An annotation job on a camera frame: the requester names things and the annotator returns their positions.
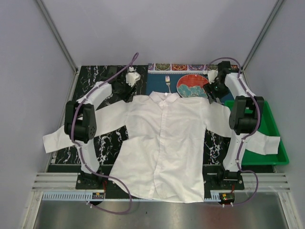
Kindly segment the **white button-up shirt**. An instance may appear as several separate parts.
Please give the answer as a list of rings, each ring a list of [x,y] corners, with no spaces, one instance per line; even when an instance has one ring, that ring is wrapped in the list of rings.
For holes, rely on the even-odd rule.
[[[230,109],[206,98],[152,92],[96,111],[97,135],[126,127],[110,180],[137,198],[204,200],[205,132],[231,136]]]

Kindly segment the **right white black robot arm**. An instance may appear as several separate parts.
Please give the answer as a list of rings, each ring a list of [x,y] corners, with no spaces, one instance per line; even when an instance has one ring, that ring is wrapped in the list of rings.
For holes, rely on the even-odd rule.
[[[229,116],[232,130],[228,152],[221,168],[217,171],[216,183],[222,189],[229,188],[234,181],[241,179],[241,162],[250,138],[260,127],[264,108],[264,99],[256,96],[243,80],[241,67],[231,67],[232,58],[220,58],[217,75],[203,86],[210,103],[231,93],[234,104]]]

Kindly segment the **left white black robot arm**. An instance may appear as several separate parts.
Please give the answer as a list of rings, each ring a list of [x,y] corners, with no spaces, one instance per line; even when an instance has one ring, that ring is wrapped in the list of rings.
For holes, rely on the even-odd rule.
[[[109,80],[99,81],[83,97],[76,101],[68,101],[65,107],[64,132],[76,144],[81,160],[81,171],[77,178],[76,188],[81,186],[99,188],[103,183],[100,164],[94,148],[94,137],[97,132],[95,111],[112,93],[120,100],[130,102],[136,92],[135,84],[141,75],[133,67],[124,67]]]

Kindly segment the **red floral plate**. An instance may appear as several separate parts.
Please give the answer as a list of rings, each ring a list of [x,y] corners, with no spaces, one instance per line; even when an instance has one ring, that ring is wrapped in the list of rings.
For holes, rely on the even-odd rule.
[[[209,83],[208,78],[198,74],[182,76],[176,85],[178,94],[183,98],[202,97],[208,98],[203,86]]]

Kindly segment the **blue patterned placemat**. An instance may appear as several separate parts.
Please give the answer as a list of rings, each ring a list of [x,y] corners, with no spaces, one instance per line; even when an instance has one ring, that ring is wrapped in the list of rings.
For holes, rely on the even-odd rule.
[[[146,85],[146,94],[151,92],[162,92],[168,93],[168,87],[165,83],[165,77],[170,76],[170,88],[171,93],[177,92],[177,82],[178,80],[187,74],[198,74],[207,76],[208,70],[218,70],[216,64],[211,64],[209,66],[205,64],[169,64],[169,63],[152,63],[148,66],[148,77]]]

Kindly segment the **silver fork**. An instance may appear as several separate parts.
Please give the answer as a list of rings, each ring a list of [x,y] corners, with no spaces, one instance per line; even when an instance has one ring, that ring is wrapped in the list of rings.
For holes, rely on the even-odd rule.
[[[166,83],[166,85],[168,87],[169,93],[171,93],[171,88],[170,88],[171,82],[170,82],[170,76],[169,75],[167,75],[165,77],[165,83]]]

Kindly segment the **green plastic tray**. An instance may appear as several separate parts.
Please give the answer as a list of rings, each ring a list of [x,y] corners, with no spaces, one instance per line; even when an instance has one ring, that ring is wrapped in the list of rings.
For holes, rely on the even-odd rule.
[[[280,138],[268,102],[264,103],[262,120],[258,131],[246,146],[243,166],[287,165],[289,159]]]

